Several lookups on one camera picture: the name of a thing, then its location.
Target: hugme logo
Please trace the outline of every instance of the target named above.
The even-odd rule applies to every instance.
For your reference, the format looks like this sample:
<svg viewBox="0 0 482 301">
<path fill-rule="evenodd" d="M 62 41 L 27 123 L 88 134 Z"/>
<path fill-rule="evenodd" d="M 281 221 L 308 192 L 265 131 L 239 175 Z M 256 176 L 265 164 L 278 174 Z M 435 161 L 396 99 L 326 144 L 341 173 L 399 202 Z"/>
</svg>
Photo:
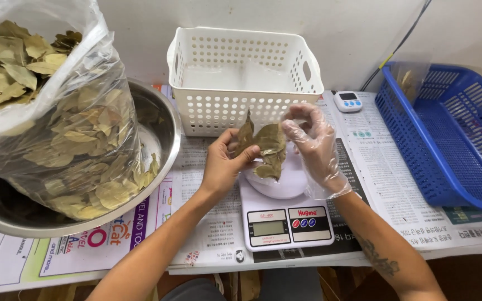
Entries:
<svg viewBox="0 0 482 301">
<path fill-rule="evenodd" d="M 317 211 L 308 211 L 308 210 L 302 211 L 302 210 L 299 210 L 299 215 L 300 216 L 317 215 Z"/>
</svg>

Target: hand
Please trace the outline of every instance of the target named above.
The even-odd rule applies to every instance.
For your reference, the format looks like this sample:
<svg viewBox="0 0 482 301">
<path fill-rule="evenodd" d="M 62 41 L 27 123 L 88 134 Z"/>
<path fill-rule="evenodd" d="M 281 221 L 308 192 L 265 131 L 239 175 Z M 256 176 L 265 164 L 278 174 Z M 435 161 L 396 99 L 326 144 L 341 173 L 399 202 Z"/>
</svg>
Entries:
<svg viewBox="0 0 482 301">
<path fill-rule="evenodd" d="M 318 106 L 309 103 L 291 105 L 282 128 L 304 159 L 311 178 L 330 191 L 334 198 L 351 191 L 347 177 L 338 165 L 336 134 Z M 297 125 L 293 120 L 304 120 Z"/>
<path fill-rule="evenodd" d="M 204 179 L 199 190 L 211 194 L 215 202 L 219 202 L 226 196 L 235 183 L 237 174 L 253 167 L 251 162 L 260 155 L 260 148 L 253 145 L 247 147 L 236 158 L 230 158 L 229 153 L 237 146 L 237 143 L 231 140 L 238 131 L 235 128 L 227 129 L 208 147 Z"/>
</svg>

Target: black cable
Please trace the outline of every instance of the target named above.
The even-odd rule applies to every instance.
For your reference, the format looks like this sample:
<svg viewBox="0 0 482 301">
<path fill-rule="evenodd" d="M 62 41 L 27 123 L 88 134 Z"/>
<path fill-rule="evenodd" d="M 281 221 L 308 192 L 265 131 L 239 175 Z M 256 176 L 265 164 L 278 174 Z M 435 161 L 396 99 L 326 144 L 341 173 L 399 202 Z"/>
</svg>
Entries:
<svg viewBox="0 0 482 301">
<path fill-rule="evenodd" d="M 416 19 L 416 21 L 414 21 L 414 24 L 412 24 L 412 26 L 410 27 L 410 29 L 408 30 L 408 32 L 405 34 L 405 37 L 401 40 L 401 42 L 399 43 L 399 45 L 397 45 L 397 47 L 395 48 L 395 50 L 392 52 L 392 54 L 390 54 L 388 56 L 388 58 L 386 60 L 389 60 L 394 54 L 395 52 L 397 52 L 399 50 L 399 48 L 405 43 L 406 39 L 410 36 L 410 34 L 412 33 L 412 31 L 414 30 L 414 28 L 416 27 L 416 24 L 418 24 L 419 22 L 419 18 L 421 18 L 421 15 L 423 15 L 423 13 L 425 12 L 425 10 L 427 9 L 427 7 L 429 6 L 429 4 L 431 3 L 432 0 L 426 0 L 425 1 L 425 4 L 423 5 L 421 11 L 419 12 L 419 15 L 418 15 L 418 18 Z M 360 91 L 364 91 L 367 86 L 371 83 L 371 81 L 375 78 L 375 76 L 377 76 L 377 74 L 379 73 L 381 67 L 377 68 L 373 74 L 371 74 L 371 76 L 367 79 L 367 81 L 365 82 L 364 85 L 362 85 L 362 88 L 360 88 Z"/>
</svg>

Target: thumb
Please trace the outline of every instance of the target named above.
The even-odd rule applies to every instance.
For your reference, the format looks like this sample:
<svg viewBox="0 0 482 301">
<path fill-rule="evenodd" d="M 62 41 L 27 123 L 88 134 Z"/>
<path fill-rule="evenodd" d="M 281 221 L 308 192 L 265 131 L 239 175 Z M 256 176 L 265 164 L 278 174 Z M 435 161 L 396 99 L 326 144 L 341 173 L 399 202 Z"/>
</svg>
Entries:
<svg viewBox="0 0 482 301">
<path fill-rule="evenodd" d="M 241 170 L 245 165 L 254 161 L 260 155 L 260 147 L 257 145 L 252 145 L 244 149 L 244 151 L 237 157 L 233 158 L 232 161 L 238 170 Z"/>
<path fill-rule="evenodd" d="M 293 120 L 284 120 L 282 122 L 282 129 L 285 136 L 295 143 L 300 152 L 302 152 L 306 147 L 309 147 L 309 142 L 312 139 Z"/>
</svg>

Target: stainless steel bowl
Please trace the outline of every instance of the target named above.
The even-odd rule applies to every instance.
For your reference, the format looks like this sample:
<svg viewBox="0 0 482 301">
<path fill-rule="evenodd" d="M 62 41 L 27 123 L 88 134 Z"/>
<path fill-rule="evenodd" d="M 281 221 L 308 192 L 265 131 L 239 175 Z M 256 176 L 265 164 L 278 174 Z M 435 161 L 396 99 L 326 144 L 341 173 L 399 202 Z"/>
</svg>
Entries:
<svg viewBox="0 0 482 301">
<path fill-rule="evenodd" d="M 181 120 L 169 100 L 155 88 L 135 79 L 128 79 L 137 118 L 142 127 L 141 140 L 148 140 L 152 152 L 158 154 L 160 170 L 148 187 L 118 209 L 93 220 L 77 222 L 48 209 L 22 195 L 0 179 L 0 232 L 24 238 L 59 237 L 83 232 L 123 215 L 147 198 L 169 172 L 179 151 Z M 147 121 L 150 112 L 159 110 L 160 123 Z"/>
</svg>

